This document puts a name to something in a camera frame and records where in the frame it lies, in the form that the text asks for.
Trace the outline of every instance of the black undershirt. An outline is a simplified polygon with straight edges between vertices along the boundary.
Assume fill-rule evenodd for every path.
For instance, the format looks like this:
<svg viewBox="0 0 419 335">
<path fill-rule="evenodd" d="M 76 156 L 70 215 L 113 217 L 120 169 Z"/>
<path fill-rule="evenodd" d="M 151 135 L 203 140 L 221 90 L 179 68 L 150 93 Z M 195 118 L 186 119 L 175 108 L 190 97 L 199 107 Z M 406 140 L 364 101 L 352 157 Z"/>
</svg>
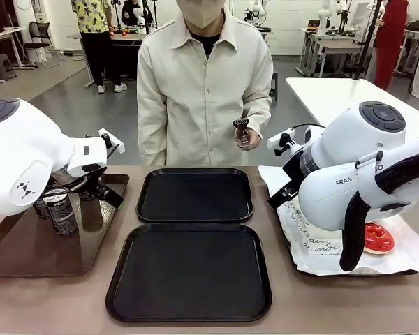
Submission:
<svg viewBox="0 0 419 335">
<path fill-rule="evenodd" d="M 198 40 L 203 44 L 203 49 L 205 49 L 205 54 L 207 55 L 207 58 L 210 57 L 212 48 L 214 47 L 215 42 L 217 42 L 221 34 L 216 36 L 210 36 L 210 37 L 203 37 L 199 35 L 195 35 L 194 33 L 191 33 L 191 36 L 193 36 L 194 39 Z"/>
</svg>

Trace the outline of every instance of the shirt sleeve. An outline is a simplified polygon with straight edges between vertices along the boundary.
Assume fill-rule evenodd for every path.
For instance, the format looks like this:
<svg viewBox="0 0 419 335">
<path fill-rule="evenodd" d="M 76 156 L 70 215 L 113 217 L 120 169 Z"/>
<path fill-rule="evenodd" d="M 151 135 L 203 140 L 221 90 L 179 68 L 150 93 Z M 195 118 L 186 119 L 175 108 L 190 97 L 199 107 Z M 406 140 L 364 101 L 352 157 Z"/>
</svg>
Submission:
<svg viewBox="0 0 419 335">
<path fill-rule="evenodd" d="M 112 10 L 112 4 L 110 3 L 110 0 L 104 0 L 104 10 L 108 12 L 109 10 Z"/>
<path fill-rule="evenodd" d="M 256 131 L 260 137 L 261 129 L 271 117 L 270 89 L 272 86 L 273 60 L 267 44 L 261 38 L 258 56 L 251 76 L 250 84 L 244 93 L 244 117 L 249 120 L 248 127 Z"/>
<path fill-rule="evenodd" d="M 156 83 L 149 48 L 138 54 L 138 145 L 146 165 L 166 165 L 166 97 Z"/>
</svg>

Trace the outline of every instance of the red donut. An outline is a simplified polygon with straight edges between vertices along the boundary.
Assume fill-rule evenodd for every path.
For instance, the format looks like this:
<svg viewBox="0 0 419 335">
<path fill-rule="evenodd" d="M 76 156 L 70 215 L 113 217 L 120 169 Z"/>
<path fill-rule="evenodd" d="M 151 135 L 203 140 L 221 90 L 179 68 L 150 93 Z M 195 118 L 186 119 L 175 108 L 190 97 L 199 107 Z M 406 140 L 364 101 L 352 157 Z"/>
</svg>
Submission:
<svg viewBox="0 0 419 335">
<path fill-rule="evenodd" d="M 382 255 L 389 253 L 394 248 L 394 239 L 381 225 L 367 223 L 365 225 L 365 251 Z"/>
</svg>

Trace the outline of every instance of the shoe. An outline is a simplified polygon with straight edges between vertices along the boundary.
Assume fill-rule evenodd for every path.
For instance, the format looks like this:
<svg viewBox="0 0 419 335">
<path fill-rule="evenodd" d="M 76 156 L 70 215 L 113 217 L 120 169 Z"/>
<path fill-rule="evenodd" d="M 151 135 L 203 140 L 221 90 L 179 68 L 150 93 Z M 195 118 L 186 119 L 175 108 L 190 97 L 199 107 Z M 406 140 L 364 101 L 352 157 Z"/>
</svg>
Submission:
<svg viewBox="0 0 419 335">
<path fill-rule="evenodd" d="M 126 84 L 121 84 L 121 85 L 115 85 L 115 89 L 113 90 L 115 93 L 121 93 L 123 91 L 127 90 L 127 85 Z"/>
</svg>

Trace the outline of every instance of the hand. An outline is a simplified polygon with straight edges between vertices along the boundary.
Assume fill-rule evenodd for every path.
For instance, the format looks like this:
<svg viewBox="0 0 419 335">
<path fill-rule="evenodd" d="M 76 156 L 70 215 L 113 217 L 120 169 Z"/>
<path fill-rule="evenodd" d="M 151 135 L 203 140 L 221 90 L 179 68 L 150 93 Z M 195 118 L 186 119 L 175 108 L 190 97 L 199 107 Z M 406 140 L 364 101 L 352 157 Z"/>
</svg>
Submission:
<svg viewBox="0 0 419 335">
<path fill-rule="evenodd" d="M 249 145 L 244 147 L 241 140 L 242 133 L 240 131 L 236 131 L 236 144 L 239 147 L 239 149 L 241 149 L 242 151 L 250 151 L 259 147 L 259 144 L 262 140 L 256 131 L 247 128 L 247 136 L 249 138 Z"/>
</svg>

